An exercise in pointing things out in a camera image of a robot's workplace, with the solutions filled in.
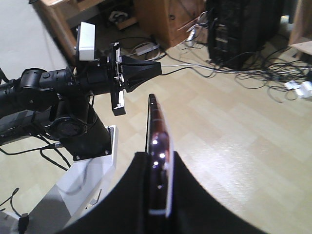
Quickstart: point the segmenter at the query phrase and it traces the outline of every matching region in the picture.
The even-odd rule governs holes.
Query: white wall
[[[9,79],[26,68],[47,71],[67,66],[28,0],[0,0],[0,67]]]

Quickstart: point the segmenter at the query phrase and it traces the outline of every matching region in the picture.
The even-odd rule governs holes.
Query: wooden floor
[[[175,58],[187,61],[208,59],[206,48],[193,52],[196,56],[179,47],[169,50]],[[292,60],[292,55],[290,50],[282,56]],[[177,64],[167,57],[161,63]],[[163,72],[175,69],[163,67]],[[113,116],[109,95],[98,96],[96,112],[105,125],[119,129],[117,173],[112,186],[129,166],[134,152],[144,151],[150,93],[162,105],[175,150],[212,196],[268,233],[311,233],[311,102],[287,101],[274,93],[283,102],[278,103],[268,96],[266,88],[243,88],[233,74],[207,79],[188,69],[154,78],[125,94],[124,116]],[[3,148],[15,152],[38,146],[42,143],[29,138]],[[49,156],[58,160],[54,152]],[[0,172],[0,202],[20,187],[14,197],[20,213],[30,212],[63,174],[39,153],[1,154]]]

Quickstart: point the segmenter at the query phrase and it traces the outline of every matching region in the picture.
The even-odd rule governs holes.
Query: power strip
[[[144,55],[152,50],[158,49],[159,45],[155,45],[155,44],[147,44],[147,45],[143,45],[139,48],[136,49],[136,55],[140,56],[140,55]]]

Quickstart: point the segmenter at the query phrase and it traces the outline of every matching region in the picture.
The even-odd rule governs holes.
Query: white sensor box
[[[81,22],[79,36],[79,60],[94,60],[96,26],[94,24]]]

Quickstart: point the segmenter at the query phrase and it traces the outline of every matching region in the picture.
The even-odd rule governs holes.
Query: robotic arm
[[[0,85],[0,145],[43,134],[59,141],[74,160],[111,152],[110,134],[89,104],[90,96],[110,93],[114,115],[123,115],[123,90],[132,92],[160,75],[160,63],[121,56],[118,42],[96,60],[79,61],[78,55],[79,50],[76,67],[26,69]]]

